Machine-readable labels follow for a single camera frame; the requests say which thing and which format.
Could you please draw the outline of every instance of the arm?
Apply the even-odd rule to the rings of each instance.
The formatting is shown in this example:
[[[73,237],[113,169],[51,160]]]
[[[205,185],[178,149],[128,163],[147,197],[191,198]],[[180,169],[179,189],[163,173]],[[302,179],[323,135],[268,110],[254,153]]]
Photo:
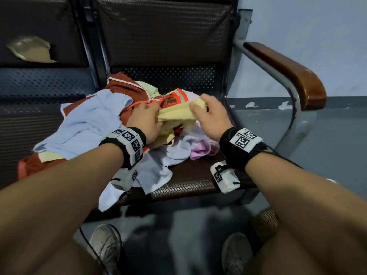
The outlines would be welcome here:
[[[155,123],[158,109],[143,104],[127,124],[142,130],[147,143],[162,126]],[[72,238],[123,161],[121,149],[107,143],[1,190],[2,274],[32,273]]]
[[[190,108],[204,132],[219,141],[232,124],[219,101],[201,98],[208,112]],[[291,234],[323,266],[340,274],[367,273],[365,200],[271,154],[256,155],[244,168]]]

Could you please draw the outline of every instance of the person's left arm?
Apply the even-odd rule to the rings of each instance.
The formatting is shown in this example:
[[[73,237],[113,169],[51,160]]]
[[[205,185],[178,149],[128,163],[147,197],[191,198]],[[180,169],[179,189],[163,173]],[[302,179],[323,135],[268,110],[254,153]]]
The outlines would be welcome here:
[[[127,126],[151,143],[162,126],[159,109],[140,105]],[[71,239],[123,162],[122,150],[107,143],[1,190],[1,273],[32,273]]]

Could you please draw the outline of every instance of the foot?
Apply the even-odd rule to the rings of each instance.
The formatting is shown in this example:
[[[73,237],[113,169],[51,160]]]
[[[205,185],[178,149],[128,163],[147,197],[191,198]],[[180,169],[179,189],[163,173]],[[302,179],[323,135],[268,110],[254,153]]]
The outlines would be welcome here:
[[[222,266],[225,275],[243,275],[246,264],[252,258],[250,242],[244,234],[236,232],[223,244]]]
[[[102,266],[103,272],[107,271],[108,275],[119,275],[117,263],[121,254],[122,241],[117,229],[110,224],[99,225],[93,232],[89,243],[105,266],[105,268]],[[99,261],[90,247],[87,250],[95,260]]]

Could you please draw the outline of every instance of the white wall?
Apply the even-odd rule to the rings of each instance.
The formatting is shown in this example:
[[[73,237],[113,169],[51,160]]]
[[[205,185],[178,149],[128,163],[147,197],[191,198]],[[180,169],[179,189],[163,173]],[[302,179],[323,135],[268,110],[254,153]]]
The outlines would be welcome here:
[[[367,96],[367,0],[240,0],[253,9],[247,41],[258,41],[314,71],[328,96]],[[242,57],[228,97],[288,96]]]

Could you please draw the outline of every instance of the forearm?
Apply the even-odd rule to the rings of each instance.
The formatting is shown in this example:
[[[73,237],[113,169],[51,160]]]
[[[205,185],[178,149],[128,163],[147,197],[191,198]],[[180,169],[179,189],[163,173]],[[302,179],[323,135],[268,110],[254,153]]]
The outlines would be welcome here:
[[[122,163],[121,149],[104,144],[0,191],[0,270],[37,268],[72,237]]]
[[[345,272],[346,266],[360,266],[361,257],[367,262],[365,200],[270,154],[251,159],[246,172],[288,230],[323,264]]]

